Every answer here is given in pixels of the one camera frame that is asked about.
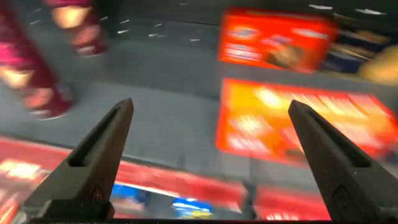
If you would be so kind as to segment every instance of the orange cardboard box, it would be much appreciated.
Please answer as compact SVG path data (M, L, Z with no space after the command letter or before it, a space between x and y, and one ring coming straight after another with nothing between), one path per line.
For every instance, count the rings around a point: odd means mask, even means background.
M336 37L334 23L258 9L231 9L223 19L219 58L224 62L311 73Z
M391 152L398 125L374 96L225 79L216 146L277 162L305 156L288 115L292 100L308 104L373 158Z

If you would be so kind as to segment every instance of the printed logo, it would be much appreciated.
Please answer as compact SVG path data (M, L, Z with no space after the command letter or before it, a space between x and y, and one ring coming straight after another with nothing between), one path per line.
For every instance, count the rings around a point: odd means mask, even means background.
M228 35L237 38L250 40L257 35L258 31L250 27L235 27L233 30L229 31Z
M326 34L321 34L317 31L310 30L310 29L297 29L294 28L292 29L292 32L298 35L303 35L306 37L311 37L311 38L318 38L318 39L327 39L328 35Z

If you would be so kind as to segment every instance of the product box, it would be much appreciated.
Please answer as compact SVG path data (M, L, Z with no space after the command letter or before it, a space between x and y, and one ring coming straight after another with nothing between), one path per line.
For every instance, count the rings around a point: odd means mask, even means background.
M118 213L134 214L143 212L148 200L149 192L124 184L114 184L110 201Z
M341 26L321 71L381 84L398 83L398 32Z
M231 9L222 26L221 61L302 73L319 67L336 35L324 18L258 9Z
M373 158L396 144L396 120L371 95L225 79L216 146L240 156L305 162L287 112L292 100L311 106Z
M253 207L260 220L330 220L319 192L260 186Z
M176 218L209 219L212 215L211 205L199 202L195 198L176 198L172 207L175 210Z
M2 136L0 136L0 148L4 149L0 152L0 158L16 158L31 164L40 164L41 169L45 170L54 170L70 152L61 147ZM126 161L120 162L115 183L171 197L192 197L235 212L241 211L247 193L240 182L200 177L188 172L160 169ZM116 209L115 217L134 218L136 216L135 213L118 213Z
M0 159L0 223L26 221L20 205L48 174L37 164Z

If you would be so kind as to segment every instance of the blue label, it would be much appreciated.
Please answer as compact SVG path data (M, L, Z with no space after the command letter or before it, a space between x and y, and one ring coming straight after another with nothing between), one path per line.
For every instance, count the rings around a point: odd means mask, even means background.
M122 184L114 184L111 197L133 198L136 202L144 203L147 198L145 190L129 187Z
M194 198L176 198L173 201L173 208L177 218L207 219L212 214L209 203L199 202Z

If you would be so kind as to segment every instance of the box packaging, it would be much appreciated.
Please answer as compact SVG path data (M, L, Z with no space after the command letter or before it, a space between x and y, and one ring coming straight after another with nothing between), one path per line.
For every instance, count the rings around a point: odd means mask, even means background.
M216 146L223 152L284 163L305 162L287 112L298 100L311 106L373 158L397 140L392 113L375 97L225 79Z
M398 83L398 32L341 26L321 71L380 84Z
M231 9L223 19L219 59L312 73L325 58L336 26L321 17Z
M54 170L70 152L61 147L2 136L0 136L0 148L4 149L0 153L0 159L16 158L20 161L40 164L41 168L45 170ZM241 182L200 177L188 172L161 169L126 161L120 162L115 183L171 197L196 198L199 201L209 202L214 206L235 212L241 211L247 194ZM118 216L131 217L131 214L119 213Z
M176 198L172 207L175 210L176 218L210 219L212 215L211 205L195 198Z
M49 69L5 0L0 0L0 29L0 79L39 119L65 114L72 105L69 87Z
M100 19L91 0L45 0L55 23L68 32L76 53L90 57L106 50Z
M37 164L0 158L0 223L26 221L21 203L48 174Z
M319 192L259 186L253 208L260 220L330 220Z

